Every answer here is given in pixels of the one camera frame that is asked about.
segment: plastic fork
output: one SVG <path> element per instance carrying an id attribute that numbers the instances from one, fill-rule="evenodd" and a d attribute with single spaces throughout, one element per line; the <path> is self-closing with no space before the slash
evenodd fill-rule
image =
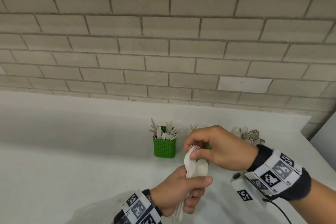
<path id="1" fill-rule="evenodd" d="M 187 152 L 187 154 L 184 157 L 184 166 L 187 170 L 186 178 L 192 178 L 196 176 L 196 161 L 190 159 L 190 154 L 192 151 L 199 149 L 200 147 L 198 145 L 192 145 Z M 175 217 L 177 220 L 182 221 L 183 218 L 183 207 L 184 207 L 184 201 L 180 202 L 176 208 Z"/>

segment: hand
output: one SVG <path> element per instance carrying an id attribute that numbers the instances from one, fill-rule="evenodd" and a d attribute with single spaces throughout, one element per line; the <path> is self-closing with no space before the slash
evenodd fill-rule
<path id="1" fill-rule="evenodd" d="M 184 152 L 187 153 L 191 145 L 205 148 L 208 144 L 212 150 L 194 150 L 190 159 L 202 158 L 221 168 L 241 171 L 247 170 L 258 154 L 257 147 L 245 143 L 219 125 L 193 130 L 184 142 Z"/>
<path id="2" fill-rule="evenodd" d="M 161 184 L 150 190 L 154 204 L 160 209 L 163 216 L 171 216 L 180 201 L 184 200 L 183 211 L 194 213 L 195 206 L 204 195 L 204 188 L 212 184 L 212 177 L 186 178 L 186 168 L 178 167 Z"/>

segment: right hand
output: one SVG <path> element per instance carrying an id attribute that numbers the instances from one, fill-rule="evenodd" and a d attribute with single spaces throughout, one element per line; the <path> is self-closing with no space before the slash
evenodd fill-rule
<path id="1" fill-rule="evenodd" d="M 190 159 L 205 159 L 221 168 L 247 170 L 258 154 L 258 148 L 245 143 L 219 125 L 193 130 L 184 142 L 184 152 L 192 145 L 204 147 L 209 144 L 212 150 L 198 149 L 190 154 Z"/>

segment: black cable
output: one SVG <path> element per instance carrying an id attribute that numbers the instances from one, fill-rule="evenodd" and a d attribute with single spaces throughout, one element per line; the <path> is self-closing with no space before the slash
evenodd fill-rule
<path id="1" fill-rule="evenodd" d="M 287 215 L 285 214 L 285 212 L 276 203 L 272 202 L 271 200 L 265 199 L 265 198 L 263 198 L 262 200 L 265 201 L 265 202 L 272 203 L 273 205 L 275 205 L 282 212 L 282 214 L 286 217 L 286 219 L 288 220 L 289 224 L 292 224 L 292 222 L 289 220 L 289 218 L 287 217 Z"/>

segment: wristband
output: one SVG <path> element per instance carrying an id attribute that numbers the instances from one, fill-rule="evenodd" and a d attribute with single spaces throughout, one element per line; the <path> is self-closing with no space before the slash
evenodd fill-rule
<path id="1" fill-rule="evenodd" d="M 258 155 L 247 171 L 245 177 L 270 200 L 300 200 L 310 192 L 309 173 L 285 154 L 264 145 L 258 145 Z"/>
<path id="2" fill-rule="evenodd" d="M 153 204 L 149 189 L 135 192 L 121 207 L 114 224 L 162 224 L 162 213 Z"/>

